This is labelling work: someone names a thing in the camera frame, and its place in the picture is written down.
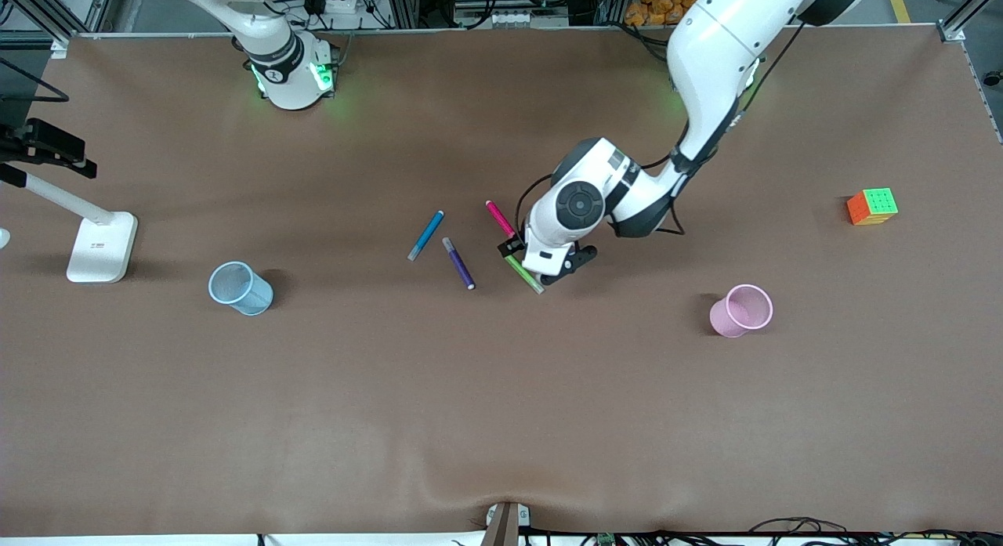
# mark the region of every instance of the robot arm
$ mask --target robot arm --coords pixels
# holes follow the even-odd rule
[[[239,11],[236,3],[274,0],[188,0],[205,9],[234,33],[251,59],[261,91],[276,106],[302,109],[334,88],[330,43],[307,31],[294,31],[282,15]]]
[[[738,111],[758,56],[795,13],[823,25],[860,0],[698,0],[674,29],[666,59],[689,120],[662,171],[652,176],[605,139],[580,143],[530,211],[523,264],[543,276],[574,271],[576,242],[602,221],[618,237],[659,228],[689,179],[712,157]]]

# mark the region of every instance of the rubik's cube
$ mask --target rubik's cube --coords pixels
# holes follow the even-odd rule
[[[854,225],[877,225],[884,223],[899,213],[895,196],[889,188],[864,190],[847,202],[850,221]]]

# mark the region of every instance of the plastic cup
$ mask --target plastic cup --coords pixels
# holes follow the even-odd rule
[[[770,318],[773,318],[773,302],[765,291],[751,284],[736,285],[710,308],[710,324],[727,338],[738,338],[762,328]]]
[[[227,262],[209,277],[209,295],[248,317],[260,315],[272,304],[272,286],[243,262]]]

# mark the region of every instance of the blue cup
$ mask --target blue cup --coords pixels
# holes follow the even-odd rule
[[[243,262],[227,262],[209,277],[209,295],[248,317],[260,315],[272,304],[272,286]]]

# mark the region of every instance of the green marker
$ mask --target green marker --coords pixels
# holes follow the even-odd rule
[[[505,261],[508,262],[509,265],[512,266],[512,269],[516,270],[520,276],[523,276],[523,279],[526,280],[526,283],[530,284],[530,287],[533,288],[533,291],[537,292],[537,295],[540,295],[545,291],[544,286],[540,285],[540,282],[537,281],[537,278],[534,278],[533,274],[528,272],[526,268],[524,268],[523,265],[519,263],[519,260],[516,260],[515,256],[510,254],[509,256],[505,257]]]

